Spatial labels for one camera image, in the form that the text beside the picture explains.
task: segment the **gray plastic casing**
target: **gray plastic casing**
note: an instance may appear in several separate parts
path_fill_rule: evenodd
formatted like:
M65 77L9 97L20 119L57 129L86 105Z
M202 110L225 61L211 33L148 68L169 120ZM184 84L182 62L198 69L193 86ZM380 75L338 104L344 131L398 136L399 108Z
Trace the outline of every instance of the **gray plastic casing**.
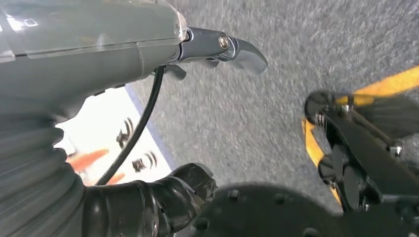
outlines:
M5 6L10 10L13 4L14 11L25 12L28 4L42 9L46 2L54 5L64 1L2 0L0 7L4 13ZM77 8L85 1L74 2ZM86 2L106 5L110 1ZM57 7L57 11L68 7ZM166 37L167 30L178 21L176 13L169 9L169 5L159 4L147 8L153 14L132 14L136 35L152 32L154 38ZM122 13L118 12L118 16L127 20L128 14ZM2 47L7 45L11 53L3 54L9 60L0 63L0 237L81 237L85 187L65 162L64 150L53 148L63 137L63 131L55 125L74 117L87 97L146 78L176 53L178 39L157 44L132 41L123 42L124 46L102 44L89 50L75 47L61 53L49 49L34 53L25 48L32 42L21 43L22 37L7 31L10 25L4 25L5 17L6 14L0 16L3 28L0 41L7 42Z

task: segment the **bolt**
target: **bolt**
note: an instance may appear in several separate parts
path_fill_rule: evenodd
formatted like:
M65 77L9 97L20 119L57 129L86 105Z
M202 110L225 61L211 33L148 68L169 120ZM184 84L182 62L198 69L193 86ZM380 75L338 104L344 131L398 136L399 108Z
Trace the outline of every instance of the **bolt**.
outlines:
M218 43L220 45L220 48L227 49L228 48L228 38L226 35L221 34L220 37L218 37Z

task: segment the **caster wheel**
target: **caster wheel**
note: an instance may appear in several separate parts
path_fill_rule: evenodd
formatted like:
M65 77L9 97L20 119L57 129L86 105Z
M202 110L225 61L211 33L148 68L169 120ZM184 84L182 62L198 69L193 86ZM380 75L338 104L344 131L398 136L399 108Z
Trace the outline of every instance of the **caster wheel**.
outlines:
M316 124L316 114L333 101L333 94L328 91L311 93L304 103L304 115L311 124Z
M323 157L317 166L317 171L319 172L320 178L328 186L331 186L332 183L336 180L332 159L329 156Z

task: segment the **gray carpet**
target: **gray carpet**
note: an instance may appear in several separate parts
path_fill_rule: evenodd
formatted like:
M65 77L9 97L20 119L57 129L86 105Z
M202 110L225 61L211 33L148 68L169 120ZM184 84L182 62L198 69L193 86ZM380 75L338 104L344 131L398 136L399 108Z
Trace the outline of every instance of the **gray carpet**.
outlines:
M176 164L201 162L221 184L271 181L331 209L305 152L302 104L313 90L353 91L419 65L416 0L172 0L189 25L249 40L262 76L186 65L166 79L152 124ZM145 104L152 79L132 85ZM417 148L415 141L410 148Z

